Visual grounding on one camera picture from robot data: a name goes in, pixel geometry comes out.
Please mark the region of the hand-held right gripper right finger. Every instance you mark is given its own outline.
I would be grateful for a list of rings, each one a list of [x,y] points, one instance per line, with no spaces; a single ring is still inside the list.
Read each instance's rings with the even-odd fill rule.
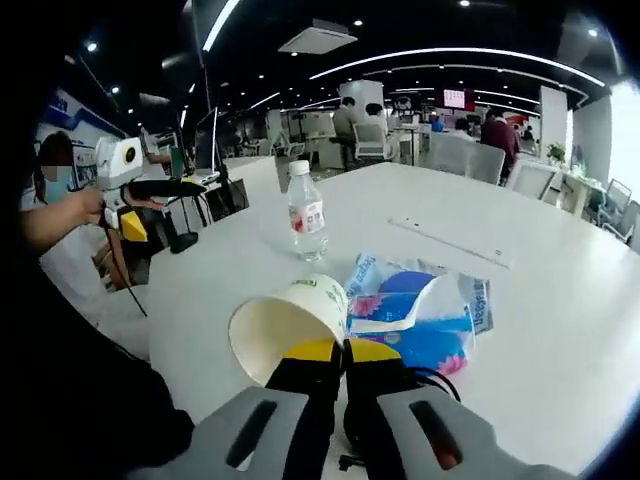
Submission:
[[[503,450],[493,426],[453,387],[420,380],[398,352],[353,338],[346,345],[344,428],[371,479],[567,479]]]

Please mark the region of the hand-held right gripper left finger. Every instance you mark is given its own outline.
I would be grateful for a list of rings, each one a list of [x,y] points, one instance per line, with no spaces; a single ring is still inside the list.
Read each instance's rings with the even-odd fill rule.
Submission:
[[[343,373],[333,340],[284,354],[264,387],[249,387],[196,425],[189,448],[135,479],[320,479]]]

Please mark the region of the person's left hand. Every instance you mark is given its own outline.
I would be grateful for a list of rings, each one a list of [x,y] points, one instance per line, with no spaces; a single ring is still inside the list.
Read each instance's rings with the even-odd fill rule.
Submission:
[[[104,198],[102,192],[94,187],[87,187],[78,192],[78,198],[84,222],[99,225],[104,211]]]

